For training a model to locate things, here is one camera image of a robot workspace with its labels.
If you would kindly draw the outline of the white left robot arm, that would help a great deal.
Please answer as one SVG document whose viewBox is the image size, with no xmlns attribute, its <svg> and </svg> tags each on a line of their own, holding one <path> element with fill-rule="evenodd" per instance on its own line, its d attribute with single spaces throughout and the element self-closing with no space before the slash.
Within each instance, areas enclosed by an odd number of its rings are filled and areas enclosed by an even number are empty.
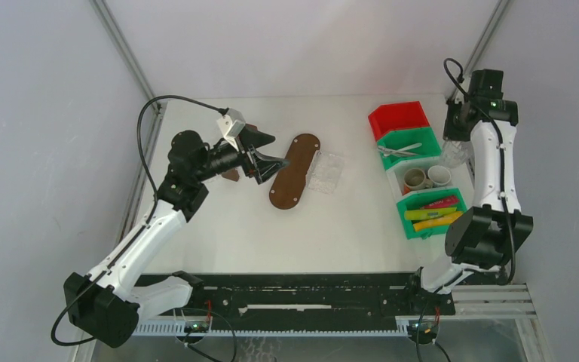
<svg viewBox="0 0 579 362">
<path fill-rule="evenodd" d="M 290 164 L 259 152 L 274 141 L 251 125 L 236 136 L 234 144 L 220 139 L 210 146 L 193 130 L 175 135 L 152 208 L 102 262 L 85 275 L 67 277 L 66 307 L 60 316 L 89 334 L 90 340 L 117 348 L 139 324 L 166 311 L 200 312 L 206 302 L 204 292 L 196 288 L 201 280 L 187 272 L 175 271 L 147 287 L 136 283 L 161 248 L 201 208 L 209 194 L 206 180 L 240 167 L 263 184 Z"/>
</svg>

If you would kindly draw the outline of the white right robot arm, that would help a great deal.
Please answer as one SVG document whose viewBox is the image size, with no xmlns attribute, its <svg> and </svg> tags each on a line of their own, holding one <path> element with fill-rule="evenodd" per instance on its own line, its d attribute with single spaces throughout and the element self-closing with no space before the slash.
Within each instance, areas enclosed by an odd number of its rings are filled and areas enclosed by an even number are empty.
<svg viewBox="0 0 579 362">
<path fill-rule="evenodd" d="M 533 219 L 522 213 L 516 194 L 513 147 L 519 123 L 516 102 L 505 100 L 504 73 L 472 72 L 461 102 L 450 101 L 443 138 L 470 144 L 473 204 L 449 226 L 445 253 L 420 269 L 420 284 L 406 292 L 406 306 L 424 314 L 435 294 L 449 294 L 475 273 L 505 268 L 503 284 L 516 275 L 516 252 L 531 234 Z"/>
</svg>

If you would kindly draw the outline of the grey ceramic cup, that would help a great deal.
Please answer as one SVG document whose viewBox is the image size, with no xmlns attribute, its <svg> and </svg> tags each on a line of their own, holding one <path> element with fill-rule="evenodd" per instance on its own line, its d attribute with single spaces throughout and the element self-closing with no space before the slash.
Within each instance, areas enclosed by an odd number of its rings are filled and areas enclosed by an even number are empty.
<svg viewBox="0 0 579 362">
<path fill-rule="evenodd" d="M 403 176 L 405 187 L 409 191 L 420 191 L 433 187 L 432 182 L 427 178 L 425 170 L 421 168 L 411 168 Z"/>
</svg>

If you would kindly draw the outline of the clear glass tumbler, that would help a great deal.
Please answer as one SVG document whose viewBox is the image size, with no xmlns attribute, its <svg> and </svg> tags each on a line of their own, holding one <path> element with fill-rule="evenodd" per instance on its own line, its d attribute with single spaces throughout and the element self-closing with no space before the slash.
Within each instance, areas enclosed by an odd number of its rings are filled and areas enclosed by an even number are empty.
<svg viewBox="0 0 579 362">
<path fill-rule="evenodd" d="M 470 159 L 470 144 L 462 141 L 446 140 L 442 146 L 440 164 L 453 169 Z"/>
</svg>

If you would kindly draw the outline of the clear textured acrylic holder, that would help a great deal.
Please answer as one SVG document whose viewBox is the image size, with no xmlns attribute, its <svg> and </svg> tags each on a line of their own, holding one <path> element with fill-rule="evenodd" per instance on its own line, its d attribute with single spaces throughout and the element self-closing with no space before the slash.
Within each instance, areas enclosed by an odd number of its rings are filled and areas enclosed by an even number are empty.
<svg viewBox="0 0 579 362">
<path fill-rule="evenodd" d="M 342 156 L 316 151 L 306 176 L 307 188 L 331 195 L 339 184 L 344 165 Z"/>
</svg>

